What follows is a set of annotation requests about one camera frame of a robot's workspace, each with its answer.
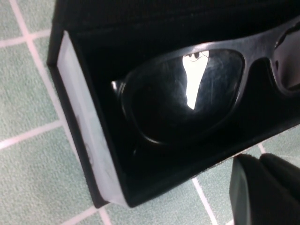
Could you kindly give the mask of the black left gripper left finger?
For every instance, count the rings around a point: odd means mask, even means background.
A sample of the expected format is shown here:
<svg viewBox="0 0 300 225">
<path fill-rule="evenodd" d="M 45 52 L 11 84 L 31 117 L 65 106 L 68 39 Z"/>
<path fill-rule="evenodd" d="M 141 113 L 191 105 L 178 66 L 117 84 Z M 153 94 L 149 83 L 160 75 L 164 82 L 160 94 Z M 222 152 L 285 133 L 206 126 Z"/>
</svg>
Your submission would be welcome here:
<svg viewBox="0 0 300 225">
<path fill-rule="evenodd" d="M 240 154 L 233 159 L 229 195 L 236 225 L 264 224 L 259 202 L 263 174 L 264 168 L 257 158 Z"/>
</svg>

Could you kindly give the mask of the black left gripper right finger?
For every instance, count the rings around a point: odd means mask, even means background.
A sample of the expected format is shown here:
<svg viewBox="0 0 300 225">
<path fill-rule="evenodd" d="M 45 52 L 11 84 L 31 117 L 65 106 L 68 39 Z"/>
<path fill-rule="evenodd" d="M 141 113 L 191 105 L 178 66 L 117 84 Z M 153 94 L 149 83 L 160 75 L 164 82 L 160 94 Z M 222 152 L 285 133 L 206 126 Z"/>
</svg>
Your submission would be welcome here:
<svg viewBox="0 0 300 225">
<path fill-rule="evenodd" d="M 300 169 L 274 155 L 263 154 L 260 162 L 267 170 L 276 193 L 270 200 L 275 215 L 271 224 L 298 225 L 300 223 Z"/>
</svg>

